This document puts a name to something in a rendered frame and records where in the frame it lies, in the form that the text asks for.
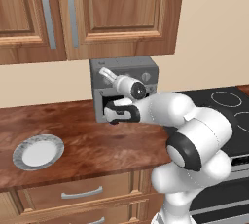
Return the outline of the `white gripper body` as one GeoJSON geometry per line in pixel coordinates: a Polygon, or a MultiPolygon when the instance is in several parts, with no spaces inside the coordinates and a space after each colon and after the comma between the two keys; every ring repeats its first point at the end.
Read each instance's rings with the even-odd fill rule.
{"type": "Polygon", "coordinates": [[[114,74],[110,69],[102,67],[99,73],[104,76],[108,81],[114,82],[117,79],[117,75],[114,74]]]}

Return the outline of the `grey rimmed white plate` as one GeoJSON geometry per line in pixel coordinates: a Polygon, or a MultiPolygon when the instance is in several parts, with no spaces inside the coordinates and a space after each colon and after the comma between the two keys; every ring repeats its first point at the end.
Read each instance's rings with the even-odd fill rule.
{"type": "Polygon", "coordinates": [[[13,153],[14,165],[22,170],[47,168],[60,159],[64,152],[63,141],[52,134],[39,134],[27,138],[13,153]]]}

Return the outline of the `black hob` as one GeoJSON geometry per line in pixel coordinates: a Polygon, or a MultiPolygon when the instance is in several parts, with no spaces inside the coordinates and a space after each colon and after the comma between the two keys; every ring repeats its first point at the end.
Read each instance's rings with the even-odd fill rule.
{"type": "Polygon", "coordinates": [[[196,106],[222,107],[237,120],[235,133],[222,150],[230,157],[249,155],[249,96],[237,87],[184,91],[196,106]]]}

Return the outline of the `black and silver oven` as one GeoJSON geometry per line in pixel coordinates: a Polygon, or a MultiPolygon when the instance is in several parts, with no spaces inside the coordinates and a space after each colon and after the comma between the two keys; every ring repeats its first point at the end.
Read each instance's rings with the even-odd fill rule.
{"type": "Polygon", "coordinates": [[[190,214],[197,224],[249,224],[249,154],[232,157],[231,165],[224,182],[193,200],[190,214]]]}

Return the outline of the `wide wooden cupboard door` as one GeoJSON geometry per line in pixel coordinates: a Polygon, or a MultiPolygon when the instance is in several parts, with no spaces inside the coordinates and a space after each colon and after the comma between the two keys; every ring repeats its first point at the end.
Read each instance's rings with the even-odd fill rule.
{"type": "Polygon", "coordinates": [[[70,60],[175,53],[182,0],[74,0],[78,48],[73,47],[68,0],[59,0],[70,60]]]}

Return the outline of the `grey toaster oven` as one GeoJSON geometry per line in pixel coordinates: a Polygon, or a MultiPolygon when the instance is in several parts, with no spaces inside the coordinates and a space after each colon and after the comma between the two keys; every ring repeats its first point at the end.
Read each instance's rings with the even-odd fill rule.
{"type": "Polygon", "coordinates": [[[99,73],[102,67],[110,69],[117,76],[126,75],[141,81],[146,87],[146,96],[157,92],[159,68],[149,56],[99,58],[89,61],[91,76],[91,93],[95,120],[97,123],[105,123],[104,107],[109,101],[123,99],[112,84],[99,73]],[[143,73],[150,73],[148,82],[142,80],[143,73]]]}

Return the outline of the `narrow wooden cupboard door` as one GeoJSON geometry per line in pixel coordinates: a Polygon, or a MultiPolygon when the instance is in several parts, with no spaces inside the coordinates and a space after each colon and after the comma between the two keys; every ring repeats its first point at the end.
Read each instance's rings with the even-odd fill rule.
{"type": "Polygon", "coordinates": [[[65,61],[58,0],[50,0],[56,49],[51,49],[42,0],[0,0],[0,65],[65,61]]]}

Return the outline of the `wooden drawer front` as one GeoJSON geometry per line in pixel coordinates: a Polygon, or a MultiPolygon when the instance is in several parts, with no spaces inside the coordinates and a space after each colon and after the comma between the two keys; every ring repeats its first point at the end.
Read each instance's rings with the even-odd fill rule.
{"type": "Polygon", "coordinates": [[[25,220],[25,224],[87,224],[105,217],[103,224],[127,224],[136,221],[131,214],[131,207],[121,205],[95,209],[87,212],[70,213],[67,209],[56,216],[38,216],[34,220],[25,220]]]}
{"type": "Polygon", "coordinates": [[[126,195],[130,192],[129,183],[129,173],[126,172],[78,181],[58,183],[54,185],[27,188],[18,190],[18,195],[25,206],[31,207],[34,210],[41,210],[45,208],[86,203],[126,195]],[[61,193],[84,193],[95,190],[99,186],[103,187],[103,193],[71,200],[63,200],[61,198],[61,193]]]}

